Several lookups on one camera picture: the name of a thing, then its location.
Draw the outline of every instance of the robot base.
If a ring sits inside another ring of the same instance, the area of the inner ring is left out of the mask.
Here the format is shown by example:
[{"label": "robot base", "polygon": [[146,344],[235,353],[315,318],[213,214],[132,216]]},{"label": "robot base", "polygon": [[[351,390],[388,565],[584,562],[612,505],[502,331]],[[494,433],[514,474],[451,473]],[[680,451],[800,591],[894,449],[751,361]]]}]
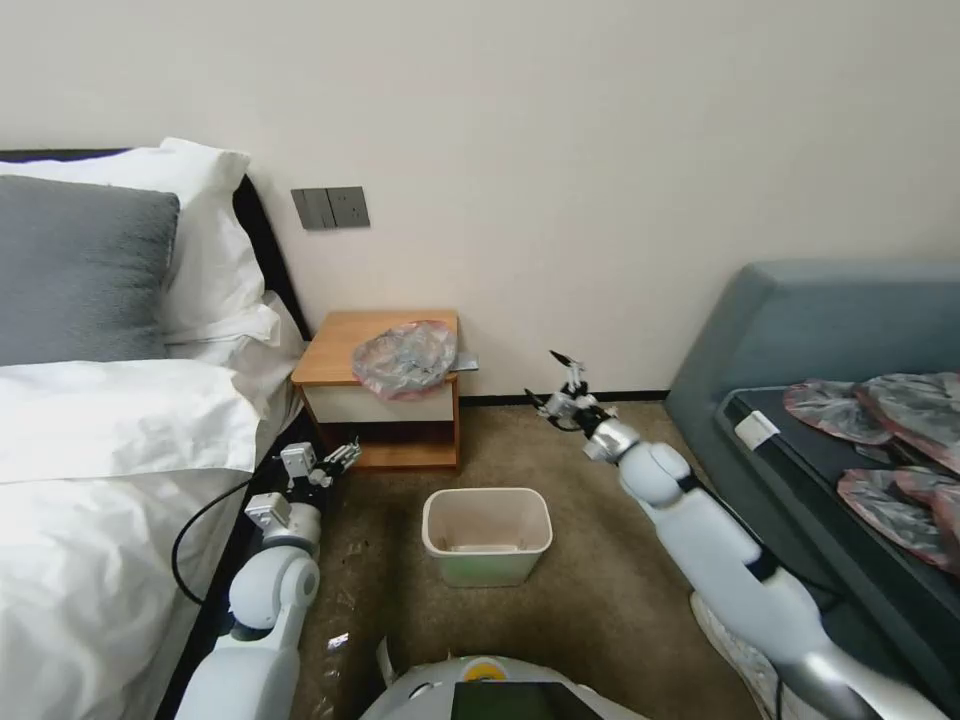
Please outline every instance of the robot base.
[{"label": "robot base", "polygon": [[418,665],[392,684],[360,720],[449,720],[457,683],[559,683],[604,720],[644,720],[556,670],[496,656],[451,658]]}]

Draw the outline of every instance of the screen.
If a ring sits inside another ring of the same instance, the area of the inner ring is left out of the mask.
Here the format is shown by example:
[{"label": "screen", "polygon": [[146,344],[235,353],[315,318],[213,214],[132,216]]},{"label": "screen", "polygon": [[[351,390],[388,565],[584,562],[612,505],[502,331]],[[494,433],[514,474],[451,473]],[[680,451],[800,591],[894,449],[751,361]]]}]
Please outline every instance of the screen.
[{"label": "screen", "polygon": [[563,683],[457,683],[450,720],[492,718],[602,720]]}]

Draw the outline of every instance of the gray sofa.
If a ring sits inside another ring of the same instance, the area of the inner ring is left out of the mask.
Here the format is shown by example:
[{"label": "gray sofa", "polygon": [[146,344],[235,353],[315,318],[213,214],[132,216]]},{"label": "gray sofa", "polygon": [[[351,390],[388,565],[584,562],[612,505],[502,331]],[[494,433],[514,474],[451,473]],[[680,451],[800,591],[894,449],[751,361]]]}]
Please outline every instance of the gray sofa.
[{"label": "gray sofa", "polygon": [[[960,263],[764,262],[731,281],[666,401],[723,498],[790,567],[847,601],[825,617],[834,640],[955,716],[960,583],[890,546],[827,497],[832,489],[818,494],[803,457],[804,448],[818,452],[817,443],[827,442],[804,435],[816,431],[787,427],[791,419],[783,418],[784,440],[750,452],[733,433],[731,403],[748,412],[752,396],[737,391],[807,378],[958,368]],[[770,397],[779,391],[767,393],[774,412]]]}]

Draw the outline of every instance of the wooden nightstand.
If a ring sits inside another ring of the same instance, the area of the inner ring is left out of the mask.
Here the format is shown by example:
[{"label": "wooden nightstand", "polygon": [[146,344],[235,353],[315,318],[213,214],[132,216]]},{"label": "wooden nightstand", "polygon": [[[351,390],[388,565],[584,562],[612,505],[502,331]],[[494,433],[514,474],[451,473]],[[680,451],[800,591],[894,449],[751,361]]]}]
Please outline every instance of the wooden nightstand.
[{"label": "wooden nightstand", "polygon": [[328,448],[359,434],[356,468],[460,466],[460,392],[456,373],[419,401],[384,401],[353,377],[354,349],[394,325],[441,320],[458,332],[454,310],[332,312],[293,372],[294,385]]}]

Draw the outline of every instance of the white shoe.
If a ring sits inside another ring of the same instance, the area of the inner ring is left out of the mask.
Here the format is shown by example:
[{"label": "white shoe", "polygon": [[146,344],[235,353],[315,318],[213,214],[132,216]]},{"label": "white shoe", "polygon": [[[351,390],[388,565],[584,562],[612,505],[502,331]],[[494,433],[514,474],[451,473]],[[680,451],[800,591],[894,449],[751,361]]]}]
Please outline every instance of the white shoe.
[{"label": "white shoe", "polygon": [[[776,720],[777,671],[770,661],[755,647],[732,635],[699,593],[690,595],[690,609],[713,649],[737,671],[760,714],[766,720]],[[781,720],[826,720],[786,686],[781,711]]]}]

